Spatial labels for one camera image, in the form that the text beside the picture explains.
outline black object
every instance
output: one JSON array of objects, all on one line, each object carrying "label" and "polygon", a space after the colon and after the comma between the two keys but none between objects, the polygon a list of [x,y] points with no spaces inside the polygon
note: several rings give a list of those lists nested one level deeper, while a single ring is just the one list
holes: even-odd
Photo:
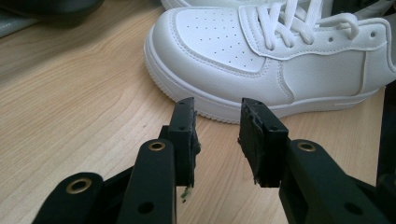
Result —
[{"label": "black object", "polygon": [[107,181],[93,173],[67,177],[33,223],[176,223],[176,186],[193,186],[200,152],[193,103],[177,102],[169,126],[140,147],[133,167]]},{"label": "black object", "polygon": [[376,2],[378,0],[332,0],[332,15],[343,12],[354,13]]},{"label": "black object", "polygon": [[79,21],[104,0],[0,0],[0,8],[40,21]]},{"label": "black object", "polygon": [[279,186],[289,223],[396,222],[395,174],[373,187],[346,175],[320,145],[287,134],[266,105],[243,99],[239,143],[255,182]]}]

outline wood grain surface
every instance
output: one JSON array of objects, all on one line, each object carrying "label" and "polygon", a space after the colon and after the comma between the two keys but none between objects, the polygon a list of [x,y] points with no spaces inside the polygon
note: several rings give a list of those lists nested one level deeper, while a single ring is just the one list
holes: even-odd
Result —
[{"label": "wood grain surface", "polygon": [[[0,223],[31,223],[66,177],[108,179],[134,165],[175,103],[152,82],[143,43],[164,9],[106,0],[78,26],[39,23],[0,39]],[[282,119],[349,174],[375,182],[384,91],[343,111]],[[255,186],[239,126],[198,117],[195,188],[177,190],[178,223],[287,223],[277,189]]]}]

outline white sneaker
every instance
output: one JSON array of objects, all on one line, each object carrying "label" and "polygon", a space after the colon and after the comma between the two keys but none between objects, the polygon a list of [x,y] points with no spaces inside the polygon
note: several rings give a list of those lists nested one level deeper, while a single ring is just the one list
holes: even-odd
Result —
[{"label": "white sneaker", "polygon": [[352,107],[396,79],[390,25],[319,19],[321,3],[168,10],[146,39],[149,73],[174,101],[192,96],[199,114],[224,122],[239,121],[243,97],[279,118]]},{"label": "white sneaker", "polygon": [[[286,3],[287,0],[161,0],[163,7],[168,10],[175,7],[240,7],[247,5],[271,5],[273,3]],[[310,0],[298,0],[302,8],[307,9]],[[332,14],[332,0],[324,0],[323,17]]]}]

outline shoe side panel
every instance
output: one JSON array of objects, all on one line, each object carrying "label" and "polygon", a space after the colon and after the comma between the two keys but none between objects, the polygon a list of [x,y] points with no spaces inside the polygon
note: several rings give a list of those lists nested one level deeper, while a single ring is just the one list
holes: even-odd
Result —
[{"label": "shoe side panel", "polygon": [[387,56],[387,46],[366,53],[361,93],[377,90],[396,79],[396,73],[391,70],[393,64]]},{"label": "shoe side panel", "polygon": [[351,96],[361,87],[362,51],[333,55],[306,54],[284,62],[283,76],[295,101]]}]

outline shoe upper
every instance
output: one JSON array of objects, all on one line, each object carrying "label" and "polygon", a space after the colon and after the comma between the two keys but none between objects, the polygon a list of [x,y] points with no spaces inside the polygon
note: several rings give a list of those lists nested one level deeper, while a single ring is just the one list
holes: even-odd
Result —
[{"label": "shoe upper", "polygon": [[396,78],[390,25],[351,14],[322,19],[289,1],[240,8],[168,10],[153,28],[152,47],[168,73],[213,97],[267,105],[352,96]]}]

